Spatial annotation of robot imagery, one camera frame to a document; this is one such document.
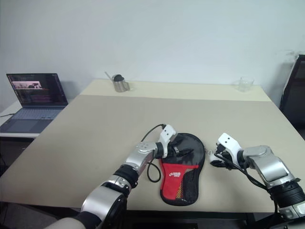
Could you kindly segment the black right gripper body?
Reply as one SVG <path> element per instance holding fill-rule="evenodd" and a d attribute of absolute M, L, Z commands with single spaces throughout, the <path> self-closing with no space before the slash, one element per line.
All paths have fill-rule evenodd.
<path fill-rule="evenodd" d="M 221 159 L 222 167 L 233 167 L 232 166 L 232 164 L 233 164 L 232 156 L 224 147 L 221 147 L 221 149 L 220 149 L 220 156 L 222 157 L 222 159 Z"/>

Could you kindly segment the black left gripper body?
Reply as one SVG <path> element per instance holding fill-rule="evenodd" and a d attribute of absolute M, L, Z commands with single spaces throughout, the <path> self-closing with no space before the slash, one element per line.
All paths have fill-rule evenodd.
<path fill-rule="evenodd" d="M 179 153 L 178 149 L 179 141 L 170 141 L 167 145 L 167 156 L 168 157 L 177 157 Z"/>

